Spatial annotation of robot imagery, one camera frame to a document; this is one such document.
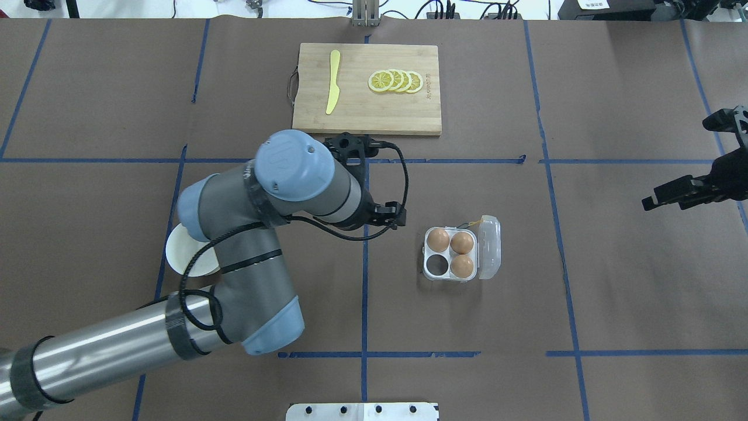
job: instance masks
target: robotic arm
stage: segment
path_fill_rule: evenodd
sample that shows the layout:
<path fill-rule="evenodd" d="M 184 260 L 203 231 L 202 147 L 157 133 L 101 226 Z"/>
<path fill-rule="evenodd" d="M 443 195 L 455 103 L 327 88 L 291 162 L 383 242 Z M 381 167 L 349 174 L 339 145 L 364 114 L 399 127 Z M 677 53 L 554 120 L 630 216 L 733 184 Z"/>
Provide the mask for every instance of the robotic arm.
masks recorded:
<path fill-rule="evenodd" d="M 396 150 L 401 159 L 402 204 L 379 205 L 365 188 L 364 159 L 381 148 Z M 0 351 L 0 420 L 44 411 L 234 342 L 251 355 L 288 345 L 301 335 L 304 319 L 274 227 L 304 221 L 338 237 L 369 240 L 405 225 L 407 189 L 402 153 L 389 142 L 343 133 L 322 144 L 296 130 L 270 136 L 254 160 L 187 187 L 177 202 L 189 234 L 215 247 L 221 282 L 185 290 L 186 272 L 178 292 L 132 313 L 16 352 Z M 299 211 L 316 221 L 292 215 Z M 351 231 L 364 224 L 385 228 L 347 237 L 326 227 Z"/>

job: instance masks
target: blue tape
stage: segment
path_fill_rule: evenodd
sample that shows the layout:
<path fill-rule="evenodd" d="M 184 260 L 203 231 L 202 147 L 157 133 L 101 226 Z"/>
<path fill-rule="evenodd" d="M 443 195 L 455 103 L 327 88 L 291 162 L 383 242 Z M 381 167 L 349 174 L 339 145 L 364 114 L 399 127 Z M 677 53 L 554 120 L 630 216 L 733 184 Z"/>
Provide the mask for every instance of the blue tape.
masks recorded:
<path fill-rule="evenodd" d="M 185 167 L 185 157 L 187 156 L 187 145 L 182 148 L 182 155 L 179 159 L 179 169 L 177 169 L 177 180 L 174 183 L 174 194 L 171 197 L 171 209 L 169 210 L 169 220 L 166 224 L 166 238 L 164 239 L 164 251 L 161 255 L 161 266 L 159 267 L 159 277 L 156 281 L 156 290 L 153 293 L 153 299 L 158 300 L 161 297 L 161 288 L 164 283 L 164 274 L 166 271 L 166 241 L 171 233 L 171 226 L 174 223 L 174 208 L 177 206 L 177 199 L 180 195 L 180 185 L 182 184 L 182 173 Z M 141 375 L 138 381 L 138 391 L 135 393 L 135 405 L 132 409 L 132 421 L 138 421 L 140 416 L 140 406 L 143 400 L 143 390 L 145 388 L 145 375 Z"/>
<path fill-rule="evenodd" d="M 140 417 L 140 405 L 143 401 L 143 389 L 145 388 L 145 375 L 141 375 L 138 381 L 138 392 L 135 394 L 135 406 L 132 409 L 132 421 L 138 421 Z"/>
<path fill-rule="evenodd" d="M 203 29 L 203 45 L 200 46 L 200 58 L 197 60 L 197 72 L 195 72 L 194 75 L 194 91 L 192 92 L 193 103 L 197 101 L 197 87 L 200 85 L 200 72 L 203 69 L 205 45 L 208 44 L 208 28 L 210 28 L 210 19 L 205 19 L 205 28 Z"/>
<path fill-rule="evenodd" d="M 568 313 L 568 322 L 571 328 L 571 343 L 574 346 L 575 351 L 579 351 L 579 338 L 577 337 L 577 322 L 574 318 L 574 303 L 571 300 L 571 286 L 568 281 L 568 269 L 566 267 L 566 256 L 563 249 L 563 239 L 561 237 L 561 224 L 559 221 L 558 207 L 556 205 L 556 191 L 554 189 L 553 175 L 551 174 L 551 165 L 548 162 L 550 157 L 548 156 L 548 143 L 545 138 L 545 129 L 543 129 L 543 122 L 540 118 L 540 94 L 538 93 L 538 81 L 535 74 L 535 61 L 533 60 L 533 48 L 530 42 L 530 27 L 527 25 L 527 21 L 523 21 L 524 24 L 524 37 L 527 44 L 527 60 L 530 63 L 530 78 L 533 83 L 533 95 L 535 96 L 535 111 L 538 116 L 538 129 L 540 131 L 540 137 L 542 139 L 543 146 L 543 158 L 545 159 L 545 176 L 548 179 L 548 192 L 551 196 L 551 210 L 554 215 L 554 225 L 556 229 L 556 243 L 561 256 L 561 265 L 563 267 L 563 282 L 566 286 L 566 310 Z M 578 355 L 575 356 L 575 362 L 577 367 L 577 380 L 579 382 L 579 395 L 582 402 L 582 414 L 584 421 L 589 421 L 589 406 L 587 404 L 587 391 L 584 383 L 584 371 L 582 370 L 582 359 Z"/>
<path fill-rule="evenodd" d="M 153 293 L 153 299 L 158 300 L 161 297 L 161 288 L 164 284 L 164 274 L 166 272 L 166 242 L 169 240 L 172 225 L 174 224 L 174 209 L 177 208 L 177 199 L 180 197 L 180 188 L 182 186 L 182 173 L 185 168 L 185 157 L 187 156 L 187 145 L 182 148 L 180 157 L 180 167 L 177 169 L 177 181 L 174 183 L 174 194 L 171 196 L 171 208 L 169 209 L 169 220 L 166 224 L 166 236 L 164 238 L 164 249 L 161 254 L 161 266 L 159 266 L 159 278 L 156 281 L 156 291 Z"/>
<path fill-rule="evenodd" d="M 374 351 L 369 358 L 474 358 L 480 351 Z"/>
<path fill-rule="evenodd" d="M 527 160 L 527 155 L 520 155 L 518 158 L 498 158 L 498 159 L 449 159 L 449 158 L 405 158 L 406 164 L 523 164 Z M 369 159 L 372 164 L 399 164 L 400 160 L 388 160 L 382 158 Z"/>
<path fill-rule="evenodd" d="M 480 351 L 369 351 L 366 358 L 474 358 Z M 279 352 L 281 360 L 295 358 L 362 358 L 364 353 L 357 351 L 327 352 Z"/>
<path fill-rule="evenodd" d="M 741 356 L 748 349 L 619 349 L 601 351 L 548 351 L 546 357 L 677 357 L 677 356 Z"/>
<path fill-rule="evenodd" d="M 26 80 L 23 82 L 23 88 L 21 88 L 21 94 L 18 96 L 18 101 L 16 102 L 16 108 L 13 110 L 13 115 L 10 117 L 10 123 L 7 126 L 7 130 L 5 131 L 5 137 L 3 138 L 2 145 L 0 145 L 0 158 L 5 155 L 5 149 L 7 148 L 7 144 L 10 141 L 10 135 L 13 132 L 13 126 L 16 125 L 16 118 L 18 118 L 18 113 L 21 111 L 21 104 L 23 104 L 23 98 L 26 96 L 26 90 L 28 89 L 28 84 L 31 82 L 31 76 L 34 75 L 34 69 L 37 67 L 37 62 L 39 61 L 39 56 L 42 53 L 42 47 L 44 47 L 44 41 L 46 40 L 46 36 L 49 33 L 49 27 L 52 24 L 51 19 L 47 19 L 46 25 L 44 25 L 44 32 L 42 32 L 42 37 L 39 39 L 39 45 L 37 46 L 37 51 L 34 54 L 34 59 L 31 60 L 31 66 L 28 69 L 28 73 L 26 74 Z"/>
<path fill-rule="evenodd" d="M 540 160 L 539 163 L 549 164 L 616 164 L 616 165 L 663 165 L 663 164 L 687 164 L 687 165 L 711 165 L 712 160 Z"/>
<path fill-rule="evenodd" d="M 178 163 L 179 158 L 1 158 L 2 163 Z"/>
<path fill-rule="evenodd" d="M 706 110 L 706 114 L 711 114 L 711 107 L 709 106 L 709 101 L 706 99 L 706 94 L 704 93 L 704 87 L 701 83 L 701 78 L 699 77 L 699 71 L 696 69 L 696 62 L 693 60 L 693 53 L 691 52 L 691 42 L 688 40 L 688 31 L 686 30 L 686 21 L 681 19 L 681 33 L 683 34 L 683 43 L 686 46 L 686 54 L 688 54 L 688 61 L 691 63 L 691 71 L 693 71 L 693 78 L 696 80 L 696 87 L 699 89 L 699 95 L 701 95 L 702 103 L 704 104 L 704 110 Z M 717 132 L 712 132 L 714 134 L 714 141 L 717 143 L 717 149 L 720 151 L 720 155 L 725 154 L 725 148 L 722 146 L 722 141 L 720 141 L 720 135 L 717 134 Z"/>
<path fill-rule="evenodd" d="M 366 178 L 364 186 L 369 189 L 369 161 L 365 159 Z M 364 225 L 364 237 L 369 235 L 369 226 Z M 363 274 L 361 277 L 361 401 L 369 400 L 369 387 L 367 383 L 367 353 L 369 352 L 369 241 L 364 241 L 363 252 Z"/>
<path fill-rule="evenodd" d="M 706 111 L 707 115 L 711 115 L 711 107 L 709 106 L 709 101 L 706 99 L 704 86 L 702 85 L 701 78 L 699 77 L 699 70 L 696 69 L 696 62 L 693 60 L 693 53 L 691 52 L 691 42 L 688 40 L 688 30 L 686 29 L 686 22 L 683 19 L 681 19 L 681 33 L 683 34 L 683 42 L 686 46 L 688 61 L 690 62 L 691 70 L 693 71 L 693 78 L 696 80 L 696 87 L 699 89 L 699 95 L 701 95 L 702 103 L 704 103 L 704 110 Z M 712 134 L 714 134 L 714 142 L 717 143 L 717 149 L 720 151 L 720 155 L 724 155 L 725 147 L 722 145 L 719 133 L 712 132 Z M 746 230 L 746 234 L 748 234 L 748 218 L 746 218 L 745 208 L 740 202 L 738 202 L 738 212 L 741 215 L 741 220 L 743 221 L 743 227 Z"/>
<path fill-rule="evenodd" d="M 278 358 L 361 358 L 361 352 L 343 351 L 343 352 L 279 352 Z"/>

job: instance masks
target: wooden cutting board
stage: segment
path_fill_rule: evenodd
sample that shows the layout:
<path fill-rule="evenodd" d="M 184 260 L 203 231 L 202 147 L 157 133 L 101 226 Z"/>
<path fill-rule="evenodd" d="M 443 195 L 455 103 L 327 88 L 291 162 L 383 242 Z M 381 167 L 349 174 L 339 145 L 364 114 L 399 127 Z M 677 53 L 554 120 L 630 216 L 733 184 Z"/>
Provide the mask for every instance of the wooden cutting board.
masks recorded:
<path fill-rule="evenodd" d="M 340 97 L 332 114 L 326 115 L 333 49 L 340 51 Z M 415 94 L 371 91 L 369 76 L 391 68 L 420 73 L 423 88 Z M 298 54 L 298 93 L 292 126 L 308 133 L 440 135 L 438 48 L 303 43 Z"/>

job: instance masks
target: container lid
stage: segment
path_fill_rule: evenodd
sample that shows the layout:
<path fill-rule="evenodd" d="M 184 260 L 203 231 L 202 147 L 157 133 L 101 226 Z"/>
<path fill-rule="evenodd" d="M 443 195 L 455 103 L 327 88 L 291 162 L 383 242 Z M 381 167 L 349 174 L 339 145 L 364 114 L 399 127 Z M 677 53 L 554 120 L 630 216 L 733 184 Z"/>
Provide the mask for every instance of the container lid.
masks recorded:
<path fill-rule="evenodd" d="M 495 216 L 481 216 L 477 225 L 478 237 L 478 279 L 490 279 L 501 266 L 501 224 Z"/>

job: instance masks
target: black tape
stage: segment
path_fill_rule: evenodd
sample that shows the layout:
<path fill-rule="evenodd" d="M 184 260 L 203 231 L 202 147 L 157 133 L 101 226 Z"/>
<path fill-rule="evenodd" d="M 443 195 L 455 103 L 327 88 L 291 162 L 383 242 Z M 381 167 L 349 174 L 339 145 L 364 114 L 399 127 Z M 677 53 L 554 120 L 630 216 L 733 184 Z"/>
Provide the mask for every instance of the black tape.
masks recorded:
<path fill-rule="evenodd" d="M 194 360 L 210 352 L 202 351 L 187 331 L 185 316 L 180 308 L 180 300 L 177 294 L 169 295 L 166 301 L 166 333 L 174 352 L 185 361 Z"/>
<path fill-rule="evenodd" d="M 34 352 L 42 342 L 51 338 L 54 336 L 45 336 L 36 343 L 19 349 L 10 366 L 10 389 L 13 390 L 13 397 L 31 412 L 44 411 L 73 401 L 52 398 L 42 390 L 34 372 Z"/>
<path fill-rule="evenodd" d="M 263 186 L 260 185 L 260 182 L 254 175 L 254 163 L 252 161 L 247 162 L 247 165 L 244 167 L 244 187 L 249 202 L 254 206 L 257 216 L 265 226 L 272 228 L 290 223 L 270 203 L 268 193 L 263 189 Z"/>
<path fill-rule="evenodd" d="M 225 275 L 226 273 L 233 272 L 234 270 L 243 269 L 253 264 L 258 264 L 261 261 L 265 261 L 270 258 L 278 257 L 279 255 L 282 255 L 282 254 L 283 252 L 281 251 L 281 249 L 275 249 L 271 252 L 257 255 L 257 256 L 254 256 L 253 258 L 248 258 L 247 260 L 238 261 L 234 264 L 229 264 L 228 266 L 224 266 L 221 268 L 221 273 Z"/>

